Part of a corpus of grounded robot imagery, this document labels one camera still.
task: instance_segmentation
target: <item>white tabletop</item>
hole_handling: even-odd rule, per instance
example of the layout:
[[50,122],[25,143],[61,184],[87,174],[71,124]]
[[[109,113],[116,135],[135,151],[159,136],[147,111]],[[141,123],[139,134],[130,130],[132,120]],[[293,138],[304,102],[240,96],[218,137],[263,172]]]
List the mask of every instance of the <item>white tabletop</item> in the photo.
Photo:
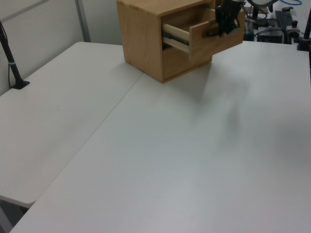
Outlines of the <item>white tabletop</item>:
[[143,75],[12,232],[309,233],[310,90],[280,44]]
[[0,199],[30,207],[141,75],[122,46],[77,43],[2,95]]

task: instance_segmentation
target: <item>wooden cabinet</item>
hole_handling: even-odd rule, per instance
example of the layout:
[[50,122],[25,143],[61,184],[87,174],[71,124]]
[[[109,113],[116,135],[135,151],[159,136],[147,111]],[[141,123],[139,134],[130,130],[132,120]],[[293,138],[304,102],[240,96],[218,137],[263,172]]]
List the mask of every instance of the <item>wooden cabinet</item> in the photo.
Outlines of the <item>wooden cabinet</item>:
[[225,37],[215,32],[215,0],[117,0],[126,62],[159,82],[167,82],[212,61],[243,41],[240,28]]

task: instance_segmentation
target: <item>microphone stand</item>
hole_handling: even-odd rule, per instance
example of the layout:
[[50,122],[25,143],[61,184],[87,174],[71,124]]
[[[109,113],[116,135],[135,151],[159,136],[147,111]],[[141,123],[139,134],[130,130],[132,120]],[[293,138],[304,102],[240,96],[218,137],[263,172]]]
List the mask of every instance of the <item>microphone stand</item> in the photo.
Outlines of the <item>microphone stand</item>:
[[12,88],[20,90],[24,88],[25,86],[27,86],[30,82],[24,81],[19,74],[18,68],[14,61],[14,57],[9,47],[8,38],[6,37],[6,33],[5,33],[5,30],[4,30],[4,27],[1,21],[0,21],[0,42],[2,44],[4,53],[6,55],[6,58],[8,59],[9,65],[15,77],[16,82],[15,82],[15,85],[12,86]]
[[303,36],[303,38],[299,38],[299,42],[297,45],[297,50],[299,51],[310,51],[310,32],[311,32],[311,9],[310,9],[310,13],[309,13],[309,18],[308,18],[308,22],[306,25],[306,30],[305,30],[305,34]]

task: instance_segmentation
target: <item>black stand base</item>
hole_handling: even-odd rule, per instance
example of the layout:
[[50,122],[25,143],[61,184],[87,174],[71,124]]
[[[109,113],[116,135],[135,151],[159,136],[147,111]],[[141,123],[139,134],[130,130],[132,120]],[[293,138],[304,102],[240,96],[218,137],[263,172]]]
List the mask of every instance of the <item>black stand base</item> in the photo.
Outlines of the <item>black stand base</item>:
[[23,89],[25,86],[27,86],[28,84],[30,84],[30,82],[28,81],[23,81],[23,83],[19,83],[19,85],[13,85],[12,88],[13,89],[17,89],[17,90],[20,90],[20,89]]
[[310,40],[303,40],[301,37],[298,40],[298,51],[310,51]]

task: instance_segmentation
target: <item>gray floor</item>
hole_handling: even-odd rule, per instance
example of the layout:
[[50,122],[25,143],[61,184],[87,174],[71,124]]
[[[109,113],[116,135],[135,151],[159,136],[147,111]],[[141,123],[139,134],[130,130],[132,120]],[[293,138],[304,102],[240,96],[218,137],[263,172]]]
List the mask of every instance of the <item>gray floor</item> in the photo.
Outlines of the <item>gray floor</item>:
[[0,200],[0,233],[9,233],[27,209]]

